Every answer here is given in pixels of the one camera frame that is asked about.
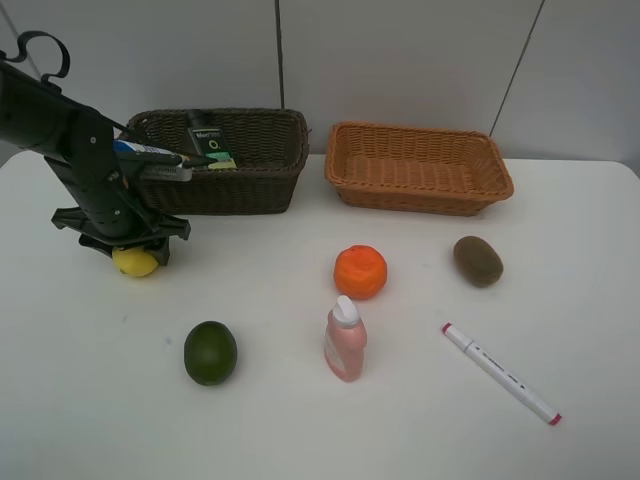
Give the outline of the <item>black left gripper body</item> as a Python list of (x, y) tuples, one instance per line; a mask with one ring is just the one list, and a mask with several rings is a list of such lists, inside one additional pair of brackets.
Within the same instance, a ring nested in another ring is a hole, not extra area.
[(82, 235), (85, 243), (105, 246), (140, 246), (162, 243), (172, 236), (189, 238), (187, 220), (146, 205), (136, 192), (136, 181), (147, 167), (176, 167), (177, 155), (123, 151), (116, 164), (99, 168), (89, 164), (79, 172), (69, 163), (47, 157), (55, 176), (76, 201), (75, 208), (58, 209), (52, 223)]

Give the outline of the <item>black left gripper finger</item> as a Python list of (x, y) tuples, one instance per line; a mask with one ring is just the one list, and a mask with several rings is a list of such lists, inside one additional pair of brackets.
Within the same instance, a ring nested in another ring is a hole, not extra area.
[(166, 266), (170, 259), (169, 238), (158, 238), (145, 243), (144, 251), (151, 255), (159, 266)]
[(109, 258), (113, 256), (113, 251), (117, 247), (117, 243), (113, 239), (102, 236), (93, 237), (88, 234), (81, 234), (78, 243), (82, 247), (102, 253)]

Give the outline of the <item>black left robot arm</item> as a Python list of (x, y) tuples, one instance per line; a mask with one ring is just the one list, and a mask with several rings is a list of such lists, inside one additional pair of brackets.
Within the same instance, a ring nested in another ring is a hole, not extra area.
[(118, 150), (113, 129), (97, 111), (75, 105), (14, 67), (1, 65), (1, 138), (41, 154), (76, 207), (52, 222), (79, 233), (81, 245), (111, 255), (139, 247), (164, 266), (170, 239), (188, 239), (188, 221), (143, 202), (136, 183), (148, 167), (176, 167), (176, 154)]

